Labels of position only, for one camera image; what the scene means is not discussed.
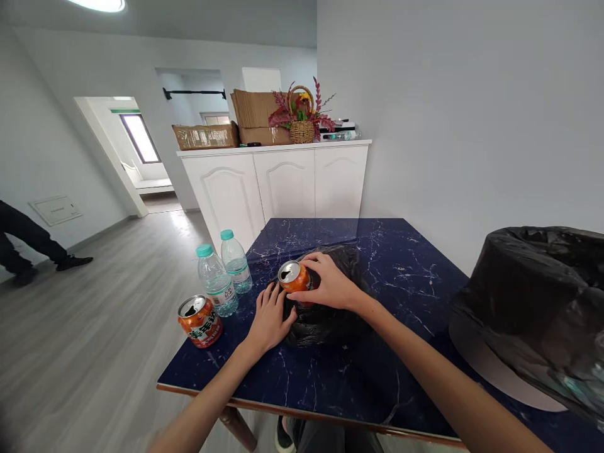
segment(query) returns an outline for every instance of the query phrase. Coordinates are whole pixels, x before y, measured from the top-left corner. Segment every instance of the white cabinet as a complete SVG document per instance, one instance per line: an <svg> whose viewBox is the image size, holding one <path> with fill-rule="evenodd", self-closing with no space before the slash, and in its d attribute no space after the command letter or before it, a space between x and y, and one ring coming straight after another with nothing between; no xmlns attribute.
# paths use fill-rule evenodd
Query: white cabinet
<svg viewBox="0 0 604 453"><path fill-rule="evenodd" d="M252 155L208 156L183 161L218 253L220 232L227 228L233 230L248 250L265 225Z"/></svg>
<svg viewBox="0 0 604 453"><path fill-rule="evenodd" d="M271 218L358 218L370 143L357 140L177 154L215 248L220 248L220 232L230 228L248 250ZM352 236L355 231L352 225Z"/></svg>
<svg viewBox="0 0 604 453"><path fill-rule="evenodd" d="M315 217L313 148L254 154L264 219Z"/></svg>
<svg viewBox="0 0 604 453"><path fill-rule="evenodd" d="M315 213L357 218L361 209L367 147L315 149Z"/></svg>

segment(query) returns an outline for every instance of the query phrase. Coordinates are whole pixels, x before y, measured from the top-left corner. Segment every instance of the leg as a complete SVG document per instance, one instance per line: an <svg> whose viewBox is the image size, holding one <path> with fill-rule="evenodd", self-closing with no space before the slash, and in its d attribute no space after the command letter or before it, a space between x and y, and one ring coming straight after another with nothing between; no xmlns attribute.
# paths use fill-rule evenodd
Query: leg
<svg viewBox="0 0 604 453"><path fill-rule="evenodd" d="M287 431L298 453L344 453L344 428L327 422L288 417Z"/></svg>
<svg viewBox="0 0 604 453"><path fill-rule="evenodd" d="M67 251L53 241L44 228L3 201L0 201L0 219L0 228L4 233L18 237L55 263L67 258Z"/></svg>
<svg viewBox="0 0 604 453"><path fill-rule="evenodd" d="M346 453L384 453L375 433L346 428Z"/></svg>
<svg viewBox="0 0 604 453"><path fill-rule="evenodd" d="M249 451L256 450L258 441L254 437L247 423L236 408L226 406L220 414L220 421L226 429L237 438L239 442Z"/></svg>
<svg viewBox="0 0 604 453"><path fill-rule="evenodd" d="M0 264L13 274L20 274L31 269L31 262L14 249L13 243L2 232L0 232Z"/></svg>

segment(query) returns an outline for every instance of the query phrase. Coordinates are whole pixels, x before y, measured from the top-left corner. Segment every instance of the forearm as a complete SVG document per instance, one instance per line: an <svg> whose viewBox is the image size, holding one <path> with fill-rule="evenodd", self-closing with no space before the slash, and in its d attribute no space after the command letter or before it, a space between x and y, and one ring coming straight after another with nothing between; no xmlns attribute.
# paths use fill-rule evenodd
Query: forearm
<svg viewBox="0 0 604 453"><path fill-rule="evenodd" d="M155 440L149 452L198 453L222 409L261 355L248 343L241 343L214 379Z"/></svg>
<svg viewBox="0 0 604 453"><path fill-rule="evenodd" d="M551 452L527 427L379 302L355 311L388 343L472 452Z"/></svg>

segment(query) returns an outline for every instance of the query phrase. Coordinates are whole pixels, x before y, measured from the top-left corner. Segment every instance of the water bottle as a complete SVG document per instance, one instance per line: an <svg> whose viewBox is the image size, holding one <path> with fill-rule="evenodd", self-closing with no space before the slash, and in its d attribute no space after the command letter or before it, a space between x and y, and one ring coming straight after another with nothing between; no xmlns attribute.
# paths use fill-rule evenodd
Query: water bottle
<svg viewBox="0 0 604 453"><path fill-rule="evenodd" d="M239 299L224 263L214 253L210 244L200 245L197 248L197 256L199 280L218 316L226 318L232 315L239 305Z"/></svg>
<svg viewBox="0 0 604 453"><path fill-rule="evenodd" d="M220 232L222 246L220 255L225 263L226 271L231 275L237 294L247 293L252 289L252 275L247 265L247 258L243 247L233 235L233 230Z"/></svg>
<svg viewBox="0 0 604 453"><path fill-rule="evenodd" d="M324 142L339 142L342 140L360 140L361 133L357 130L354 131L339 131L323 134Z"/></svg>

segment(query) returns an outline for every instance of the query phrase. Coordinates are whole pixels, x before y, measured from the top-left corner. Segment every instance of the black plastic bag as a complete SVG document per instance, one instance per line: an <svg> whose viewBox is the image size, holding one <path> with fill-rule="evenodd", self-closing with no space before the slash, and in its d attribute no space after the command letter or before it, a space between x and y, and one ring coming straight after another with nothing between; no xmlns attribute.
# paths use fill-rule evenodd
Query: black plastic bag
<svg viewBox="0 0 604 453"><path fill-rule="evenodd" d="M504 228L453 306L522 379L602 430L603 289L604 235Z"/></svg>
<svg viewBox="0 0 604 453"><path fill-rule="evenodd" d="M309 253L314 252L329 255L345 276L361 288L363 292L374 297L369 286L363 280L359 265L359 250L355 246L349 244L323 246L317 247ZM302 261L304 256L306 255L301 256L297 261ZM308 271L313 279L313 285L318 288L321 283L319 275L311 269L308 269ZM287 298L285 298L284 304L283 320L287 319L294 305L296 305L296 311L298 312L298 319L296 319L286 337L286 342L291 346L339 344L371 330L371 327L360 316L348 310L336 310L319 304L304 307Z"/></svg>

